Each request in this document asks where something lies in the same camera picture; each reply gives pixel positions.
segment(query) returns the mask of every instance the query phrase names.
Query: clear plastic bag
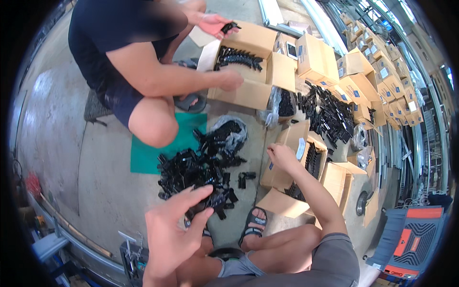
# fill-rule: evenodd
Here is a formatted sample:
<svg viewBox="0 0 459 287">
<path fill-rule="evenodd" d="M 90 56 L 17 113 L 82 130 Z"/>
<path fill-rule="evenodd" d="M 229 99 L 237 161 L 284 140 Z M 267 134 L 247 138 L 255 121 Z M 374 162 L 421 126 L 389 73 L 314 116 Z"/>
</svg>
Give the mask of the clear plastic bag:
<svg viewBox="0 0 459 287">
<path fill-rule="evenodd" d="M 363 170 L 367 170 L 368 164 L 375 160 L 371 156 L 372 146 L 367 146 L 363 150 L 359 151 L 357 154 L 357 166 Z"/>
<path fill-rule="evenodd" d="M 368 144 L 368 132 L 364 129 L 363 124 L 358 124 L 354 127 L 354 136 L 351 138 L 351 148 L 353 151 L 361 151 Z"/>
<path fill-rule="evenodd" d="M 269 129 L 276 127 L 279 121 L 280 94 L 281 89 L 273 86 L 269 95 L 268 107 L 264 111 L 257 110 L 258 117 L 264 121 L 265 126 Z"/>
<path fill-rule="evenodd" d="M 225 149 L 227 151 L 232 152 L 236 146 L 240 142 L 245 142 L 249 137 L 247 134 L 247 125 L 244 123 L 240 118 L 234 117 L 234 116 L 229 116 L 229 115 L 223 115 L 220 116 L 217 120 L 217 122 L 210 128 L 209 132 L 213 132 L 216 129 L 220 128 L 223 124 L 229 121 L 234 121 L 236 122 L 239 127 L 241 128 L 241 131 L 239 133 L 231 133 L 227 138 L 226 138 L 226 145 Z"/>
</svg>

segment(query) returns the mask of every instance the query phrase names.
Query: smartphone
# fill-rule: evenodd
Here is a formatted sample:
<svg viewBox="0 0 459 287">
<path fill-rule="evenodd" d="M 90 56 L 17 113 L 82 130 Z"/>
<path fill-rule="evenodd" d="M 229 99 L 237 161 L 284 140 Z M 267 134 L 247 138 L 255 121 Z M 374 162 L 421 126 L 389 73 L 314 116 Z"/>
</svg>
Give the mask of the smartphone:
<svg viewBox="0 0 459 287">
<path fill-rule="evenodd" d="M 287 56 L 289 56 L 292 59 L 298 60 L 297 57 L 297 48 L 295 47 L 294 44 L 287 42 Z"/>
</svg>

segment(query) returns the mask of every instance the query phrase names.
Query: black sandal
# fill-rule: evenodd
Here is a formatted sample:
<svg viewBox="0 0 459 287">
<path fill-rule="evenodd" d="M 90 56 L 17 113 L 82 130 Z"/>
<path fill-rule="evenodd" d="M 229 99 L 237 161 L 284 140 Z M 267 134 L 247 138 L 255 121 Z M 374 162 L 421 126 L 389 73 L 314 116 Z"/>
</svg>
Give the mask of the black sandal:
<svg viewBox="0 0 459 287">
<path fill-rule="evenodd" d="M 256 217 L 255 215 L 253 215 L 252 212 L 255 209 L 263 211 L 265 219 L 261 219 L 259 217 Z M 262 237 L 263 236 L 264 229 L 261 230 L 259 228 L 249 227 L 249 223 L 255 223 L 255 224 L 263 225 L 263 226 L 266 227 L 267 222 L 268 222 L 268 216 L 266 215 L 266 211 L 263 208 L 254 207 L 254 208 L 250 209 L 250 212 L 247 215 L 246 226 L 244 228 L 244 231 L 242 231 L 242 233 L 241 233 L 241 238 L 239 239 L 239 247 L 241 247 L 242 241 L 244 240 L 244 237 L 246 235 L 256 234 L 256 235 L 258 235 L 258 237 Z"/>
<path fill-rule="evenodd" d="M 191 221 L 185 216 L 185 218 L 183 219 L 183 224 L 185 225 L 185 229 L 188 229 L 191 226 Z M 210 239 L 212 239 L 212 244 L 213 244 L 213 238 L 212 238 L 212 235 L 210 234 L 207 223 L 206 223 L 206 227 L 204 227 L 204 229 L 202 230 L 202 236 L 210 237 Z"/>
<path fill-rule="evenodd" d="M 177 63 L 177 65 L 179 66 L 196 70 L 198 67 L 198 61 L 198 58 L 191 58 L 186 60 L 180 60 L 175 63 Z M 192 106 L 191 103 L 194 102 L 194 100 L 196 99 L 198 99 L 197 103 Z M 179 96 L 174 96 L 174 105 L 187 113 L 200 113 L 206 107 L 207 101 L 206 98 L 198 95 L 197 93 L 191 93 L 188 96 L 186 96 L 186 98 L 183 101 L 180 100 Z"/>
</svg>

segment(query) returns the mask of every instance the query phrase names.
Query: gray shorts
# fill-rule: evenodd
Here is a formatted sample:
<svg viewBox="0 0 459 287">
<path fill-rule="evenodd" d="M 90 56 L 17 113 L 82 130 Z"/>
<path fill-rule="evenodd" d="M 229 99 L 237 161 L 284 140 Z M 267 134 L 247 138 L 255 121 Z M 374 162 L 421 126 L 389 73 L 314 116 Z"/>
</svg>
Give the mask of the gray shorts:
<svg viewBox="0 0 459 287">
<path fill-rule="evenodd" d="M 253 264 L 248 255 L 255 251 L 250 251 L 240 259 L 230 259 L 228 261 L 222 261 L 222 270 L 218 274 L 219 278 L 228 277 L 232 275 L 252 275 L 252 276 L 263 276 L 266 273 L 260 270 L 255 264 Z"/>
</svg>

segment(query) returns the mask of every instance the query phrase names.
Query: pile of black plastic parts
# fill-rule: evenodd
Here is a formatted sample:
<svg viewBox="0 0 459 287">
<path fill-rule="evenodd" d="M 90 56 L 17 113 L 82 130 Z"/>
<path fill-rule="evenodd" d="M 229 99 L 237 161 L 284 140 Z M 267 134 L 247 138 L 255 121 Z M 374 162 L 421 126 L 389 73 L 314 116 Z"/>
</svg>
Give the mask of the pile of black plastic parts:
<svg viewBox="0 0 459 287">
<path fill-rule="evenodd" d="M 330 144 L 336 149 L 336 142 L 341 140 L 345 144 L 352 138 L 354 133 L 354 117 L 351 112 L 351 104 L 338 100 L 329 90 L 317 87 L 308 81 L 310 91 L 308 97 L 298 97 L 298 108 L 306 114 L 306 119 L 311 120 L 309 130 L 318 135 L 325 132 Z M 320 111 L 317 112 L 317 98 L 320 99 Z"/>
<path fill-rule="evenodd" d="M 161 179 L 158 184 L 164 191 L 158 196 L 167 200 L 190 186 L 198 188 L 213 185 L 212 194 L 190 208 L 186 216 L 192 220 L 196 213 L 212 207 L 220 219 L 225 219 L 224 209 L 234 208 L 234 203 L 238 201 L 234 189 L 230 187 L 230 173 L 225 169 L 247 162 L 236 155 L 244 142 L 239 142 L 232 151 L 226 150 L 225 143 L 231 133 L 240 131 L 241 127 L 235 121 L 228 121 L 208 134 L 196 129 L 193 131 L 199 141 L 196 152 L 183 150 L 170 159 L 160 154 L 158 169 L 161 171 Z"/>
</svg>

